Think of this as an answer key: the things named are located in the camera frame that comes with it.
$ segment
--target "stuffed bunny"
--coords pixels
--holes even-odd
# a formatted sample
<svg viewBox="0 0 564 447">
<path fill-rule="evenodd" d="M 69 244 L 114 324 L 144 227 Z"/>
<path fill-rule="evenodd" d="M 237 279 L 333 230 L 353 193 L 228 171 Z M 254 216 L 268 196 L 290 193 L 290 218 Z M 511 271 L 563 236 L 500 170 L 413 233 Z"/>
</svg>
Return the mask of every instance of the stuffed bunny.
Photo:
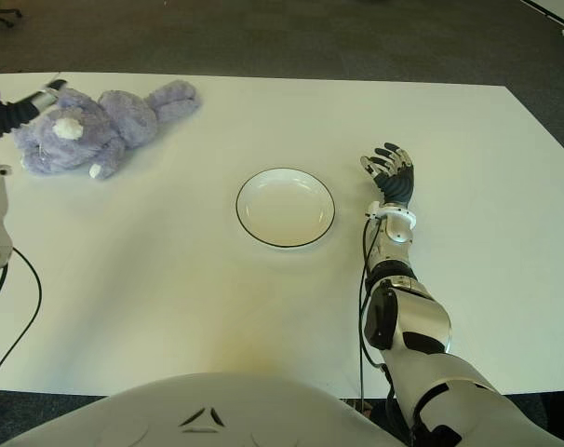
<svg viewBox="0 0 564 447">
<path fill-rule="evenodd" d="M 91 163 L 89 175 L 106 179 L 127 149 L 150 142 L 158 125 L 192 114 L 199 106 L 195 88 L 173 81 L 145 100 L 120 90 L 105 91 L 98 102 L 65 89 L 58 109 L 33 125 L 13 131 L 23 152 L 21 164 L 35 174 L 55 174 Z"/>
</svg>

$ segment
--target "wire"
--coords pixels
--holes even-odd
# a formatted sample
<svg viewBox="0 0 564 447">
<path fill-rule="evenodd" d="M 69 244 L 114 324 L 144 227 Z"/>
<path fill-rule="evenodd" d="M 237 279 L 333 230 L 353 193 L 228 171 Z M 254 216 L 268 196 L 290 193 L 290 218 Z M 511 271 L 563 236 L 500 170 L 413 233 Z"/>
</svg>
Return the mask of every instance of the wire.
<svg viewBox="0 0 564 447">
<path fill-rule="evenodd" d="M 5 265 L 3 267 L 3 270 L 1 271 L 1 277 L 0 277 L 0 293 L 1 290 L 3 289 L 3 285 L 5 284 L 5 278 L 7 277 L 7 270 L 9 269 L 9 264 Z"/>
<path fill-rule="evenodd" d="M 370 300 L 370 293 L 365 294 L 365 301 L 363 301 L 363 285 L 365 283 L 365 275 L 370 275 L 369 270 L 369 257 L 371 252 L 373 251 L 373 247 L 375 246 L 375 242 L 377 241 L 377 237 L 380 233 L 382 228 L 382 223 L 378 222 L 377 231 L 375 232 L 375 236 L 371 241 L 371 245 L 367 250 L 367 230 L 369 229 L 370 220 L 367 220 L 365 223 L 365 227 L 363 228 L 363 258 L 365 261 L 365 265 L 363 266 L 363 272 L 360 277 L 360 285 L 358 287 L 358 342 L 359 342 L 359 377 L 360 377 L 360 412 L 363 413 L 365 409 L 365 385 L 364 385 L 364 373 L 363 373 L 363 354 L 367 358 L 367 361 L 373 368 L 381 368 L 385 373 L 385 377 L 390 384 L 390 390 L 387 395 L 387 399 L 385 400 L 385 414 L 387 416 L 388 423 L 394 429 L 395 436 L 401 440 L 404 444 L 410 445 L 410 435 L 405 433 L 402 429 L 402 426 L 398 423 L 396 414 L 393 408 L 393 401 L 394 401 L 394 383 L 392 381 L 391 376 L 389 375 L 389 370 L 387 366 L 383 363 L 376 363 L 371 358 L 369 351 L 367 350 L 367 346 L 365 345 L 365 340 L 363 338 L 363 316 L 365 315 L 365 310 L 367 309 L 367 305 L 369 304 Z"/>
<path fill-rule="evenodd" d="M 363 305 L 363 285 L 365 283 L 365 274 L 369 272 L 369 257 L 371 256 L 371 252 L 373 251 L 373 247 L 375 246 L 375 241 L 377 240 L 377 236 L 379 235 L 380 229 L 382 228 L 381 222 L 377 225 L 377 231 L 375 232 L 375 236 L 371 241 L 371 245 L 368 250 L 367 247 L 367 230 L 369 229 L 370 220 L 367 219 L 365 223 L 365 227 L 363 228 L 363 258 L 365 265 L 363 266 L 363 272 L 360 276 L 360 285 L 358 286 L 358 352 L 359 352 L 359 379 L 360 379 L 360 412 L 363 413 L 365 409 L 365 380 L 364 380 L 364 373 L 363 373 L 363 353 L 367 358 L 367 361 L 370 363 L 373 368 L 379 368 L 381 363 L 375 363 L 371 356 L 369 355 L 369 351 L 365 346 L 365 341 L 363 340 L 363 314 L 365 312 L 366 303 L 369 300 L 369 294 L 367 293 L 365 304 Z"/>
<path fill-rule="evenodd" d="M 3 366 L 3 363 L 5 363 L 5 360 L 7 360 L 7 357 L 9 356 L 9 354 L 11 354 L 11 352 L 13 351 L 13 349 L 15 349 L 15 346 L 18 345 L 18 343 L 21 341 L 21 339 L 23 338 L 23 336 L 25 335 L 25 333 L 30 329 L 30 327 L 32 326 L 32 324 L 34 323 L 36 317 L 38 316 L 38 313 L 40 312 L 40 307 L 42 306 L 42 282 L 40 281 L 40 277 L 38 276 L 38 272 L 36 272 L 36 269 L 34 268 L 34 266 L 32 265 L 32 263 L 30 263 L 30 261 L 28 261 L 28 258 L 25 257 L 25 255 L 23 253 L 21 253 L 21 251 L 19 251 L 18 249 L 16 249 L 15 247 L 13 248 L 13 251 L 15 251 L 19 257 L 28 265 L 28 267 L 30 267 L 30 270 L 32 271 L 32 274 L 34 275 L 35 281 L 36 281 L 36 285 L 38 287 L 38 302 L 36 304 L 36 309 L 34 310 L 34 313 L 32 314 L 32 317 L 30 318 L 30 321 L 28 321 L 28 324 L 26 324 L 25 328 L 23 329 L 23 331 L 21 331 L 20 335 L 18 336 L 18 338 L 15 340 L 15 342 L 13 342 L 13 345 L 11 345 L 11 347 L 9 348 L 9 350 L 5 353 L 5 355 L 1 358 L 0 360 L 0 368 L 1 366 Z M 4 269 L 4 273 L 5 276 L 7 275 L 7 271 L 6 269 Z M 5 278 L 2 276 L 0 278 L 0 292 L 3 286 L 3 283 L 5 282 Z"/>
<path fill-rule="evenodd" d="M 13 251 L 15 251 L 19 255 L 19 257 L 28 265 L 28 267 L 30 267 L 32 274 L 34 275 L 34 278 L 35 278 L 35 281 L 36 281 L 36 286 L 38 287 L 38 302 L 36 303 L 36 309 L 34 310 L 34 313 L 32 314 L 30 321 L 28 321 L 28 324 L 26 324 L 25 328 L 23 328 L 23 331 L 21 331 L 20 336 L 15 340 L 15 342 L 13 342 L 13 345 L 11 345 L 9 350 L 5 353 L 5 355 L 1 359 L 0 367 L 3 366 L 3 363 L 5 363 L 5 360 L 7 359 L 8 355 L 11 354 L 11 351 L 21 341 L 21 339 L 23 338 L 25 333 L 30 329 L 32 324 L 34 324 L 34 320 L 38 316 L 38 313 L 40 312 L 40 307 L 42 306 L 42 282 L 40 281 L 40 277 L 38 276 L 38 272 L 36 272 L 36 269 L 34 268 L 32 263 L 30 263 L 30 261 L 28 261 L 28 258 L 26 258 L 25 255 L 21 251 L 19 251 L 15 247 L 13 247 Z"/>
</svg>

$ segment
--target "white plate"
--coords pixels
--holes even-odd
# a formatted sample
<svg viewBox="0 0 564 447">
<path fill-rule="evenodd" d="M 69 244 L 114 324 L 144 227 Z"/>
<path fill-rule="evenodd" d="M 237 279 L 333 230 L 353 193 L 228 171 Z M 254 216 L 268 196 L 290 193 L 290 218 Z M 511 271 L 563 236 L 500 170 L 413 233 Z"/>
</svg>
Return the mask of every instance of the white plate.
<svg viewBox="0 0 564 447">
<path fill-rule="evenodd" d="M 269 169 L 248 179 L 236 198 L 236 214 L 247 232 L 276 247 L 318 240 L 334 220 L 334 201 L 314 176 L 296 169 Z"/>
</svg>

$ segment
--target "robotic hand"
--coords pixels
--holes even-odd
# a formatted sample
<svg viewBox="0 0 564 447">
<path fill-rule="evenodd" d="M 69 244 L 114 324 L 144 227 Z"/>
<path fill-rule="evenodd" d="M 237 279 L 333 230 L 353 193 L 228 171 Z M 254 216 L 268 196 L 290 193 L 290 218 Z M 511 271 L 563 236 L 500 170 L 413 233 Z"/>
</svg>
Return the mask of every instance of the robotic hand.
<svg viewBox="0 0 564 447">
<path fill-rule="evenodd" d="M 414 446 L 564 445 L 535 426 L 466 361 L 448 354 L 451 325 L 446 310 L 412 272 L 409 247 L 414 214 L 409 155 L 386 143 L 361 164 L 381 188 L 369 206 L 366 256 L 369 272 L 361 312 L 365 337 L 381 351 L 384 371 Z"/>
</svg>

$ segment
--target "floor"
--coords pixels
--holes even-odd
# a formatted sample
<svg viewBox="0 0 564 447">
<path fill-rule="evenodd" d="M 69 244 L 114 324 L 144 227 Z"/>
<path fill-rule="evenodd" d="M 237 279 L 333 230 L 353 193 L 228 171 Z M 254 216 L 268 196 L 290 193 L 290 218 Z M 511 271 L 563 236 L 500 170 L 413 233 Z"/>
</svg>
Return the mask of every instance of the floor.
<svg viewBox="0 0 564 447">
<path fill-rule="evenodd" d="M 6 0 L 3 7 L 20 7 L 24 18 L 5 16 L 16 25 L 0 26 L 1 73 L 505 85 L 564 147 L 561 26 L 518 0 Z M 0 442 L 94 399 L 0 391 Z M 544 396 L 512 399 L 545 426 Z"/>
</svg>

